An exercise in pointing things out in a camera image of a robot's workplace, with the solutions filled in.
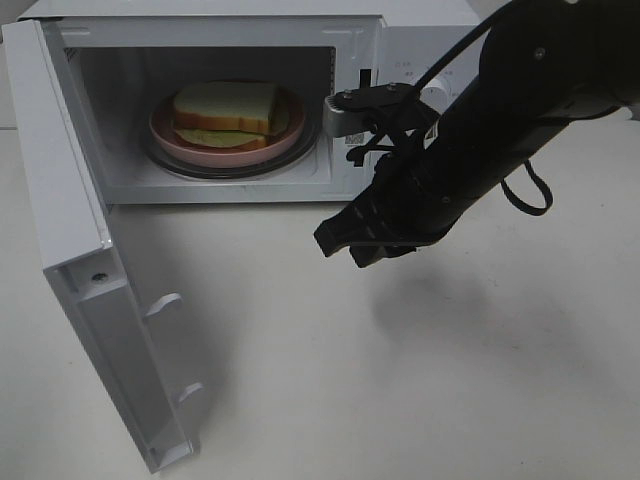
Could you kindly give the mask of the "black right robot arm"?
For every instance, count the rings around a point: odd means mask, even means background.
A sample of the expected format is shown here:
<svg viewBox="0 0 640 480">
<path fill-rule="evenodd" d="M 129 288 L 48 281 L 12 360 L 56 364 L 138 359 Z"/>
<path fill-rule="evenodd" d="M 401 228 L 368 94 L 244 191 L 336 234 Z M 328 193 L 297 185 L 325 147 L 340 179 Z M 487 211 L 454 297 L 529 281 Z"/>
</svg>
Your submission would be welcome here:
<svg viewBox="0 0 640 480">
<path fill-rule="evenodd" d="M 348 152 L 381 157 L 372 183 L 314 237 L 359 267 L 440 241 L 459 218 L 575 121 L 639 102 L 635 1 L 512 1 L 414 84 L 344 90 L 325 101 Z"/>
</svg>

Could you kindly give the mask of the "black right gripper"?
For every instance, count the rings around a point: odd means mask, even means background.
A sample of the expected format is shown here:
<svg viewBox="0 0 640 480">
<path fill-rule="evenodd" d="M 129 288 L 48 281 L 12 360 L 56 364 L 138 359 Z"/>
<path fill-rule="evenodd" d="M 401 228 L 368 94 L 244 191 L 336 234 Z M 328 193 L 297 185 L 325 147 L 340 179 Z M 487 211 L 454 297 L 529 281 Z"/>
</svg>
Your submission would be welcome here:
<svg viewBox="0 0 640 480">
<path fill-rule="evenodd" d="M 314 238 L 325 257 L 349 248 L 366 268 L 437 243 L 479 198 L 478 149 L 433 144 L 324 220 Z"/>
</svg>

